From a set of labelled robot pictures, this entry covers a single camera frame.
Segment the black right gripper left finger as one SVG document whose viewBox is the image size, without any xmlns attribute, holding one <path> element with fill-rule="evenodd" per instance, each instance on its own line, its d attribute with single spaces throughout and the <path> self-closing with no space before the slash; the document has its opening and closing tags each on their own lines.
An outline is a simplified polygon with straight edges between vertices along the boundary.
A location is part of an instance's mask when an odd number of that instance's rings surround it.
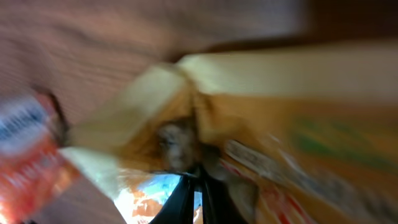
<svg viewBox="0 0 398 224">
<path fill-rule="evenodd" d="M 194 183 L 182 177 L 150 224 L 193 224 Z"/>
</svg>

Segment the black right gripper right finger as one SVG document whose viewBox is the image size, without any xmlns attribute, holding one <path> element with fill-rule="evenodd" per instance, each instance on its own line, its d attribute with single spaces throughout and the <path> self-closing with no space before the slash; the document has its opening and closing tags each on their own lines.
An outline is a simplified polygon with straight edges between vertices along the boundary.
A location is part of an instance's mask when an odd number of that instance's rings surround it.
<svg viewBox="0 0 398 224">
<path fill-rule="evenodd" d="M 206 224 L 247 224 L 228 194 L 224 183 L 199 167 L 202 187 L 203 221 Z"/>
</svg>

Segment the yellow snack bag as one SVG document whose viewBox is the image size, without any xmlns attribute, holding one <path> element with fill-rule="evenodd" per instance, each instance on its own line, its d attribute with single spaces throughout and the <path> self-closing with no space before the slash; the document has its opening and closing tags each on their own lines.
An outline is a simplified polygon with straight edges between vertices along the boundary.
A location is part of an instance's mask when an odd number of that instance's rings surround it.
<svg viewBox="0 0 398 224">
<path fill-rule="evenodd" d="M 247 223 L 397 222 L 397 41 L 194 54 L 146 70 L 62 154 L 128 223 L 199 167 Z"/>
</svg>

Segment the small orange box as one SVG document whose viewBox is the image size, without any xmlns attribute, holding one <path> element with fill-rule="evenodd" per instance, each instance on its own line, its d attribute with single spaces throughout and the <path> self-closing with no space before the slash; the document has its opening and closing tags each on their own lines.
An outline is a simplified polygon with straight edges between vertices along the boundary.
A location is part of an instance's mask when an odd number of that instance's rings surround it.
<svg viewBox="0 0 398 224">
<path fill-rule="evenodd" d="M 1 223 L 20 223 L 79 177 L 60 153 L 65 122 L 51 94 L 1 98 Z"/>
</svg>

